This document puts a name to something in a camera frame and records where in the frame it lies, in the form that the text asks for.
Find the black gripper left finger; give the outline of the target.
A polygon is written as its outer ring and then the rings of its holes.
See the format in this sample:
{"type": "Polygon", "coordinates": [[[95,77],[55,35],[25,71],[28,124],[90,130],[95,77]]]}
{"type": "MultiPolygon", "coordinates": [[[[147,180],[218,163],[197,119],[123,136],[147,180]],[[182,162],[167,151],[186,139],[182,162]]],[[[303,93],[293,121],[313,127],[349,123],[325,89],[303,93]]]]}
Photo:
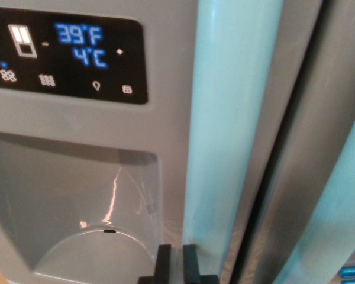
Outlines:
{"type": "Polygon", "coordinates": [[[170,244],[159,245],[154,269],[154,283],[156,284],[169,283],[171,249],[170,244]]]}

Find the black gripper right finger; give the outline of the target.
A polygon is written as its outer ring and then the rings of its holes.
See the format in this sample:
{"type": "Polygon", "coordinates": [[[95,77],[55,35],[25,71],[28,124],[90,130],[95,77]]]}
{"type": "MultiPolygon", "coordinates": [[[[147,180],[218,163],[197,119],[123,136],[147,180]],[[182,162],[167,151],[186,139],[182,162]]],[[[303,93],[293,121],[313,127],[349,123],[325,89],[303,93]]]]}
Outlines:
{"type": "Polygon", "coordinates": [[[201,282],[195,244],[183,246],[183,280],[185,284],[201,282]]]}

